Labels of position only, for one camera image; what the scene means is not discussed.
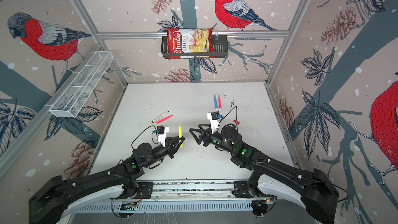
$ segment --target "blue marker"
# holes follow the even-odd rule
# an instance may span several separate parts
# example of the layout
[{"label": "blue marker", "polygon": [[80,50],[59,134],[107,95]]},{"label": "blue marker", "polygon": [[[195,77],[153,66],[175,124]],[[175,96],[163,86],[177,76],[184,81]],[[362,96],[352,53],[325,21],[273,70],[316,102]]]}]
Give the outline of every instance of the blue marker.
[{"label": "blue marker", "polygon": [[213,95],[213,96],[214,96],[214,106],[216,107],[216,109],[218,109],[216,95]]}]

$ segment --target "white wire mesh basket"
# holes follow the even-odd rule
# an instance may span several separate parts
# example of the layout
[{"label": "white wire mesh basket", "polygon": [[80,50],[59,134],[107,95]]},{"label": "white wire mesh basket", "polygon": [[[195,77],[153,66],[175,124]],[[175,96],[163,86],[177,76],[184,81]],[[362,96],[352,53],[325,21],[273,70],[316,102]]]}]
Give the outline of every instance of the white wire mesh basket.
[{"label": "white wire mesh basket", "polygon": [[61,94],[49,110],[56,117],[75,118],[113,61],[111,52],[97,51],[77,72],[77,77]]}]

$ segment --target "yellow marker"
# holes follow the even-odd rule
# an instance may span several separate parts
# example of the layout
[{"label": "yellow marker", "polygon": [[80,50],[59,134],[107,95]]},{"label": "yellow marker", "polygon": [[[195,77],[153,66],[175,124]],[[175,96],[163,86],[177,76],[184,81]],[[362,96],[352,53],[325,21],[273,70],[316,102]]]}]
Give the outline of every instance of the yellow marker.
[{"label": "yellow marker", "polygon": [[178,127],[178,137],[179,137],[179,138],[182,138],[182,129],[181,129],[181,125]]}]

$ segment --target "white table surface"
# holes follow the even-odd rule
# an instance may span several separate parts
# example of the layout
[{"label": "white table surface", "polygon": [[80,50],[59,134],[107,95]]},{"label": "white table surface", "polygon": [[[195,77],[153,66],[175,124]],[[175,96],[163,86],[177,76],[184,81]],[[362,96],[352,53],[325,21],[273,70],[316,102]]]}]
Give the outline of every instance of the white table surface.
[{"label": "white table surface", "polygon": [[[167,137],[178,136],[181,125],[185,141],[173,159],[168,156],[152,170],[144,169],[139,180],[247,179],[251,171],[240,169],[230,161],[230,154],[210,144],[199,146],[190,128],[209,124],[207,112],[215,111],[213,94],[221,95],[225,115],[231,102],[238,106],[238,127],[242,140],[268,156],[292,166],[275,113],[263,83],[153,83],[129,84],[115,114],[106,138],[94,162],[91,174],[115,166],[132,155],[131,142],[152,120],[165,111],[174,115],[160,125],[169,126]],[[235,109],[221,122],[233,123]],[[133,144],[152,143],[149,128]]]}]

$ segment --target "red marker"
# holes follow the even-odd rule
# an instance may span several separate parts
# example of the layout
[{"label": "red marker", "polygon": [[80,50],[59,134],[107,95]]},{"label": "red marker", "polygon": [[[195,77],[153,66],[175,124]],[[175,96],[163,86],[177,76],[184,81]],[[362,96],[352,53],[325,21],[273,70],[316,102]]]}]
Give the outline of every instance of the red marker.
[{"label": "red marker", "polygon": [[220,98],[220,95],[218,95],[218,104],[220,105],[220,110],[221,110],[221,98]]},{"label": "red marker", "polygon": [[162,118],[161,120],[157,121],[156,124],[160,124],[160,123],[162,123],[163,121],[168,120],[168,119],[171,118],[172,116],[173,116],[173,115],[170,115],[170,116],[167,116],[167,117],[165,117],[165,118]]}]

